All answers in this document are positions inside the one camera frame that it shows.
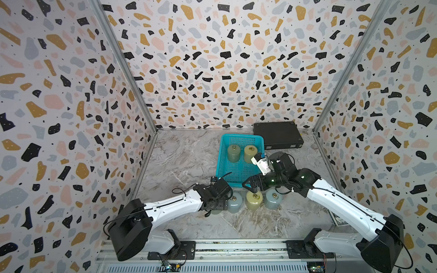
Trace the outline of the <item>yellow canister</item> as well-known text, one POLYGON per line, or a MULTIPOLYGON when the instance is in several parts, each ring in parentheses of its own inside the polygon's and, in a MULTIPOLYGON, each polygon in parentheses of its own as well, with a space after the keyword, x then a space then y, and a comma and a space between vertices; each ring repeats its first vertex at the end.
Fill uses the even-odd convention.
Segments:
POLYGON ((258 149, 254 145, 247 145, 244 148, 244 161, 252 164, 252 158, 257 155, 258 149))
POLYGON ((248 191, 246 193, 245 205, 249 210, 252 211, 257 210, 262 203, 263 203, 263 194, 261 191, 257 191, 256 193, 248 191))

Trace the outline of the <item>blue-grey canister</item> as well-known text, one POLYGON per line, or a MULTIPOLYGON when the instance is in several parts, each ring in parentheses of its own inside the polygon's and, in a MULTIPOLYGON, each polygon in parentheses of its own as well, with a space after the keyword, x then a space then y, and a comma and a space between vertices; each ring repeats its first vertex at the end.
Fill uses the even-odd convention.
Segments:
POLYGON ((243 198, 239 192, 234 192, 233 196, 228 200, 228 212, 238 213, 243 205, 243 198))
POLYGON ((264 204, 267 209, 277 209, 282 201, 283 195, 278 193, 275 188, 270 188, 265 192, 264 204))

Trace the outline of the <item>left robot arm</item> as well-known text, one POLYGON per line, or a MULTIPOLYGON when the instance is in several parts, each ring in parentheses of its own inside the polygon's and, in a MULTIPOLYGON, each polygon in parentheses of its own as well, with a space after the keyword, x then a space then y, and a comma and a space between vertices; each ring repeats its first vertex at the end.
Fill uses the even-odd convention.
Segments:
POLYGON ((194 184, 169 199, 147 203, 134 199, 108 221, 104 230, 119 262, 143 250, 174 257, 182 243, 173 230, 158 227, 190 213, 206 211, 208 217, 213 210, 227 210, 232 196, 233 190, 225 179, 213 177, 210 184, 194 184))

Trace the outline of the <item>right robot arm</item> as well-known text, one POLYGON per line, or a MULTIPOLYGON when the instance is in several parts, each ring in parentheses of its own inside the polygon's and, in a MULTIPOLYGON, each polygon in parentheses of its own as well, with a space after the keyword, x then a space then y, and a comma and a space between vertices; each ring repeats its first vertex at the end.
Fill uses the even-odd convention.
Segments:
POLYGON ((332 233, 314 228, 305 243, 323 253, 337 253, 362 258, 381 273, 390 273, 404 243, 404 222, 396 215, 383 216, 337 190, 316 172, 297 169, 291 155, 276 152, 271 156, 258 153, 251 158, 260 174, 246 179, 242 186, 257 193, 285 187, 287 193, 298 193, 339 216, 355 233, 332 233))

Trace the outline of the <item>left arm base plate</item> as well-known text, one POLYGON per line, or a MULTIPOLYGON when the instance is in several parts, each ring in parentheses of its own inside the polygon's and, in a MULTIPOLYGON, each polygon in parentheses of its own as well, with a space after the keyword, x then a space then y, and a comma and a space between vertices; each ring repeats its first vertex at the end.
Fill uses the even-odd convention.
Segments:
POLYGON ((177 242, 168 252, 165 254, 159 254, 157 252, 149 252, 148 260, 194 260, 196 250, 195 241, 180 241, 177 242))

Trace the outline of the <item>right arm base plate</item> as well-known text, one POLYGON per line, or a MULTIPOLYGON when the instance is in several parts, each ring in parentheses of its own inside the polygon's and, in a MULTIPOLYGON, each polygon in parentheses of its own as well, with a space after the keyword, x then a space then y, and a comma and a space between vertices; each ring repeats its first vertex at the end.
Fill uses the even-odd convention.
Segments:
POLYGON ((285 242, 289 259, 323 259, 334 258, 334 253, 323 253, 313 243, 304 240, 288 240, 285 242))

